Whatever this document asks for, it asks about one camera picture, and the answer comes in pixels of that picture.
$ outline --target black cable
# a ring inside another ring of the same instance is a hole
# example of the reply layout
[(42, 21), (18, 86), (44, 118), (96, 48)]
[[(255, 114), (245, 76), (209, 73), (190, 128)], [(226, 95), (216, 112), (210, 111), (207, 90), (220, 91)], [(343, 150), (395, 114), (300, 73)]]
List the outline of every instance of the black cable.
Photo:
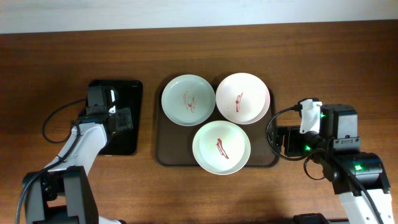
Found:
[(281, 115), (282, 113), (285, 113), (286, 111), (290, 111), (290, 110), (294, 110), (294, 109), (295, 109), (294, 107), (290, 107), (290, 108), (286, 108), (286, 109), (281, 110), (280, 112), (276, 113), (276, 114), (269, 120), (269, 122), (268, 122), (268, 124), (267, 124), (267, 129), (266, 129), (266, 140), (267, 140), (268, 147), (271, 149), (271, 151), (272, 151), (275, 155), (277, 155), (277, 156), (279, 156), (280, 158), (285, 159), (285, 160), (287, 160), (287, 161), (300, 161), (300, 160), (305, 159), (307, 156), (301, 156), (301, 157), (296, 157), (296, 158), (289, 158), (289, 157), (283, 156), (282, 154), (280, 154), (280, 153), (278, 153), (277, 151), (275, 151), (274, 148), (271, 146), (271, 142), (270, 142), (270, 140), (269, 140), (268, 129), (269, 129), (269, 126), (271, 125), (272, 121), (273, 121), (276, 117), (278, 117), (278, 116)]
[(325, 177), (321, 177), (321, 178), (313, 178), (313, 177), (311, 177), (311, 175), (307, 172), (307, 163), (309, 162), (309, 160), (311, 159), (311, 157), (307, 157), (307, 159), (304, 161), (304, 172), (305, 172), (305, 174), (309, 177), (309, 178), (311, 178), (311, 179), (313, 179), (313, 180), (323, 180)]
[(20, 215), (21, 215), (22, 203), (23, 203), (23, 201), (24, 201), (24, 197), (25, 197), (27, 191), (29, 190), (30, 186), (31, 186), (31, 185), (34, 183), (34, 181), (35, 181), (37, 178), (39, 178), (43, 173), (45, 173), (45, 172), (49, 171), (50, 169), (56, 167), (57, 165), (61, 164), (61, 163), (69, 156), (69, 154), (72, 152), (72, 150), (73, 150), (73, 149), (75, 148), (75, 146), (77, 145), (77, 142), (78, 142), (79, 139), (80, 139), (80, 128), (79, 128), (79, 125), (78, 125), (78, 124), (74, 124), (73, 126), (76, 127), (76, 129), (77, 129), (76, 138), (75, 138), (75, 140), (73, 141), (72, 145), (69, 147), (68, 151), (65, 153), (65, 155), (63, 155), (61, 158), (60, 158), (60, 156), (58, 156), (59, 159), (58, 159), (57, 162), (55, 162), (54, 164), (49, 165), (48, 167), (46, 167), (46, 168), (44, 168), (44, 169), (38, 171), (38, 172), (30, 179), (30, 181), (25, 185), (25, 187), (23, 188), (23, 190), (22, 190), (22, 192), (21, 192), (21, 196), (19, 197), (18, 206), (17, 206), (17, 214), (16, 214), (16, 220), (15, 220), (16, 224), (19, 224), (19, 219), (20, 219)]
[(67, 140), (69, 139), (71, 133), (69, 133), (69, 135), (68, 135), (64, 140), (62, 140), (62, 141), (53, 141), (53, 140), (49, 139), (49, 138), (45, 135), (45, 126), (47, 125), (48, 121), (52, 118), (52, 116), (54, 116), (54, 115), (55, 115), (56, 113), (58, 113), (60, 110), (65, 109), (65, 108), (67, 108), (68, 106), (71, 106), (71, 105), (80, 103), (80, 102), (85, 101), (85, 100), (86, 100), (86, 99), (81, 99), (81, 100), (77, 100), (77, 101), (68, 103), (67, 105), (63, 105), (63, 106), (61, 106), (60, 108), (56, 109), (53, 113), (51, 113), (51, 114), (48, 116), (48, 118), (47, 118), (47, 119), (44, 121), (44, 123), (43, 123), (42, 135), (43, 135), (44, 139), (47, 140), (48, 142), (52, 143), (52, 144), (59, 144), (59, 143), (63, 143), (63, 142), (65, 142), (65, 141), (67, 141)]

